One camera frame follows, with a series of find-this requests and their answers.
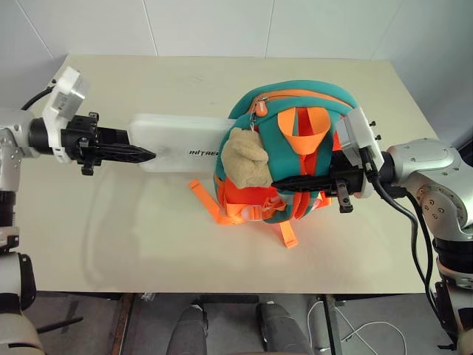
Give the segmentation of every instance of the beige stuffed animal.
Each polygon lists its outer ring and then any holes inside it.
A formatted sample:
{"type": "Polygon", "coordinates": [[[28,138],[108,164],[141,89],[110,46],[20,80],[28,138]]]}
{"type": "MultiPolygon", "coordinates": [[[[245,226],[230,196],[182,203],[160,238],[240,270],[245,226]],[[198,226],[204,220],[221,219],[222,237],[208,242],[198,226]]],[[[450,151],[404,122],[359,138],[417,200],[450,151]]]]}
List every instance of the beige stuffed animal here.
{"type": "Polygon", "coordinates": [[[225,174],[238,189],[269,187],[273,179],[268,168],[268,154],[258,132],[233,128],[222,149],[225,174]]]}

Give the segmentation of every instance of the white wall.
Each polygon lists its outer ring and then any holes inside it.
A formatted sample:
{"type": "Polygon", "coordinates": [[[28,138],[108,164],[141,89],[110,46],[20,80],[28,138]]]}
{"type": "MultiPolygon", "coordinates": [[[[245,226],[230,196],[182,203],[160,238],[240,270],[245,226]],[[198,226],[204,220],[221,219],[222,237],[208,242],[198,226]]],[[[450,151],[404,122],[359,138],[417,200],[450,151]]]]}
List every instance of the white wall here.
{"type": "Polygon", "coordinates": [[[460,143],[473,129],[472,19],[472,0],[3,0],[0,105],[21,106],[68,53],[388,58],[460,143]]]}

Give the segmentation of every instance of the table surface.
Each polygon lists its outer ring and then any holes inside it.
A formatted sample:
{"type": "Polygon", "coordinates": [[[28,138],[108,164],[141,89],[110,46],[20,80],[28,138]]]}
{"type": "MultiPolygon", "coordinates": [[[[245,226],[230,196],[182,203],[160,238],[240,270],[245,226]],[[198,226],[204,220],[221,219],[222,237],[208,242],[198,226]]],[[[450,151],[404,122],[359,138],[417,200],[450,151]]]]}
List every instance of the table surface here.
{"type": "MultiPolygon", "coordinates": [[[[226,118],[248,90],[291,79],[338,84],[376,120],[381,148],[435,134],[388,61],[70,55],[91,83],[79,114],[126,129],[135,113],[226,118]]],[[[35,112],[41,111],[41,104],[35,112]]],[[[149,174],[103,162],[93,177],[53,157],[25,160],[21,252],[40,290],[414,293],[409,221],[373,195],[292,222],[286,249],[270,225],[219,226],[187,188],[211,174],[149,174]]],[[[419,238],[419,254],[425,249],[419,238]]]]}

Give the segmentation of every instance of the orange zipper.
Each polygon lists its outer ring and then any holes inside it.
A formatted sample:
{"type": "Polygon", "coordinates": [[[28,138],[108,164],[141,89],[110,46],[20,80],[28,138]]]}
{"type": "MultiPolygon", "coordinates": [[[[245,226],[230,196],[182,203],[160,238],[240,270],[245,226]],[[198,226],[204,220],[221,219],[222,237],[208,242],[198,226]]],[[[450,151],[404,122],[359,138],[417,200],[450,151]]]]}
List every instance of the orange zipper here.
{"type": "Polygon", "coordinates": [[[345,101],[334,98],[333,96],[327,94],[321,94],[319,92],[314,92],[304,89],[287,89],[287,90],[277,90],[271,92],[264,92],[256,96],[251,102],[250,108],[247,113],[254,112],[258,117],[264,117],[268,114],[268,108],[266,107],[266,102],[273,100],[280,100],[283,98],[299,98],[301,96],[309,96],[312,98],[324,98],[326,100],[331,100],[338,102],[339,104],[346,105],[350,108],[351,105],[345,101]]]}

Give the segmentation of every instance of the floor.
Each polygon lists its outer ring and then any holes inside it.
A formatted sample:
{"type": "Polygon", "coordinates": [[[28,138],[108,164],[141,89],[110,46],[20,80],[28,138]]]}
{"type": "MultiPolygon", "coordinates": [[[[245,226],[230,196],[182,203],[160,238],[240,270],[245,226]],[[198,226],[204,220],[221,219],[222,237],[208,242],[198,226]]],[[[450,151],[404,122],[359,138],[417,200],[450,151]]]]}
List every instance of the floor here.
{"type": "MultiPolygon", "coordinates": [[[[168,340],[180,312],[197,294],[157,294],[151,302],[137,297],[132,310],[129,331],[123,354],[165,354],[168,340]]],[[[260,301],[274,300],[284,306],[307,336],[307,310],[316,301],[313,295],[261,294],[260,301]]],[[[119,302],[80,295],[40,292],[35,303],[25,313],[36,327],[82,316],[80,323],[40,336],[49,355],[108,354],[111,349],[119,302]]],[[[448,355],[437,344],[449,344],[449,338],[432,314],[423,294],[381,297],[347,301],[339,307],[355,327],[373,320],[391,322],[406,337],[407,353],[415,355],[448,355]]],[[[208,314],[208,354],[231,354],[243,351],[262,351],[255,320],[255,304],[206,304],[208,314]]],[[[313,314],[323,315],[322,305],[313,314]]],[[[324,323],[310,318],[312,329],[326,334],[324,323]]],[[[339,317],[340,333],[350,332],[339,317]]],[[[371,325],[360,332],[365,340],[383,355],[404,353],[399,334],[386,325],[371,325]]],[[[342,345],[344,354],[371,354],[357,337],[342,345]]],[[[329,351],[316,354],[329,354],[329,351]]]]}

